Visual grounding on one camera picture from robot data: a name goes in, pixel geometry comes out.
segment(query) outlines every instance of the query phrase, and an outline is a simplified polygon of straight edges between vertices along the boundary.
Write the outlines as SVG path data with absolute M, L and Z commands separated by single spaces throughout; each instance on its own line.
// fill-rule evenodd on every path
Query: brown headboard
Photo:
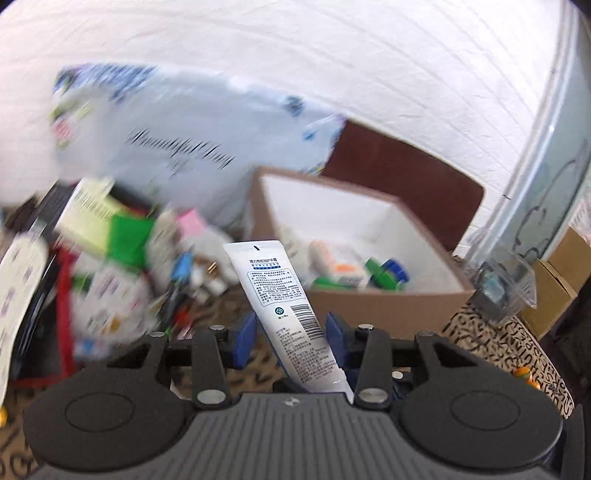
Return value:
M 419 148 L 348 121 L 322 175 L 396 195 L 452 251 L 484 188 Z

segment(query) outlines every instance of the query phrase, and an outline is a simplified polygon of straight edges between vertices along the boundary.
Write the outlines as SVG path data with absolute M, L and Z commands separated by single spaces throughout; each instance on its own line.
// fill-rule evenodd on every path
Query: patterned rug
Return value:
M 233 301 L 232 313 L 241 312 L 243 304 L 240 299 Z M 218 322 L 216 317 L 209 318 L 207 323 Z M 529 366 L 534 379 L 540 382 L 562 416 L 567 418 L 572 413 L 574 402 L 563 380 L 519 318 L 509 318 L 503 325 L 493 327 L 468 304 L 451 319 L 441 334 L 505 371 Z M 242 371 L 228 371 L 233 395 L 247 391 L 270 392 L 273 382 L 282 376 L 275 355 L 262 337 L 257 340 L 247 367 Z M 183 375 L 177 385 L 183 394 L 189 393 L 189 382 L 190 376 Z M 36 393 L 21 390 L 7 394 L 5 405 L 9 411 L 9 425 L 0 430 L 0 479 L 24 478 L 36 467 L 21 428 L 22 410 L 32 402 Z

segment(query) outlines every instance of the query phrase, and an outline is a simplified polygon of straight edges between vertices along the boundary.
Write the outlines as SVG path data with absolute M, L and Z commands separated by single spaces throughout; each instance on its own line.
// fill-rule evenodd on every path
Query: green package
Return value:
M 111 219 L 107 258 L 126 267 L 145 267 L 145 244 L 155 220 L 116 213 Z
M 353 287 L 349 285 L 341 285 L 340 283 L 335 283 L 330 281 L 326 277 L 318 277 L 316 280 L 312 282 L 313 287 L 318 288 L 335 288 L 337 290 L 351 290 Z

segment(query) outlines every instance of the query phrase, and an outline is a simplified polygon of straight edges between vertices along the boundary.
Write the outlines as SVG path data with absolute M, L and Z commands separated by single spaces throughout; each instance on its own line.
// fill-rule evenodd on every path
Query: metal screw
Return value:
M 388 394 L 381 388 L 365 388 L 359 392 L 359 398 L 366 403 L 384 403 Z
M 297 407 L 297 406 L 298 406 L 298 405 L 301 403 L 301 401 L 300 401 L 300 400 L 298 400 L 298 399 L 297 399 L 297 398 L 295 398 L 295 397 L 291 397 L 291 398 L 286 398 L 286 399 L 283 401 L 283 403 L 284 403 L 285 405 L 287 405 L 288 407 Z
M 226 400 L 226 394 L 215 388 L 201 390 L 201 392 L 197 394 L 197 400 L 205 405 L 218 405 Z

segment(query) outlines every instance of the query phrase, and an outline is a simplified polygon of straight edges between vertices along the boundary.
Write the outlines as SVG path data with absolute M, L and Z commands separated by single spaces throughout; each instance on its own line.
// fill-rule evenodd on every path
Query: barcode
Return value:
M 292 305 L 291 310 L 295 313 L 295 316 L 300 321 L 310 340 L 324 336 L 324 332 L 320 328 L 318 320 L 316 320 L 314 312 L 312 312 L 309 305 Z

